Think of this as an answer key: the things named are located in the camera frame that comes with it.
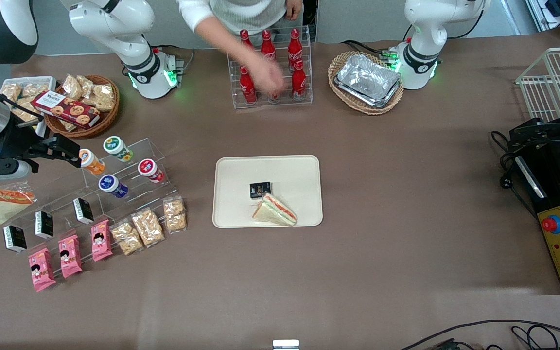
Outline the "person right hand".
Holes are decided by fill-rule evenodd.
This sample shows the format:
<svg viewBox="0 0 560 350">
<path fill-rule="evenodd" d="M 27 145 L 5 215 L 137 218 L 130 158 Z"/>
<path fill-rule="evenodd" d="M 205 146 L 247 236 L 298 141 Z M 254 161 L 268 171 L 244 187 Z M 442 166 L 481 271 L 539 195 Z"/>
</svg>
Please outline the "person right hand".
<svg viewBox="0 0 560 350">
<path fill-rule="evenodd" d="M 264 58 L 262 54 L 247 53 L 245 67 L 258 90 L 273 95 L 281 93 L 285 89 L 286 84 L 280 67 L 274 61 Z"/>
</svg>

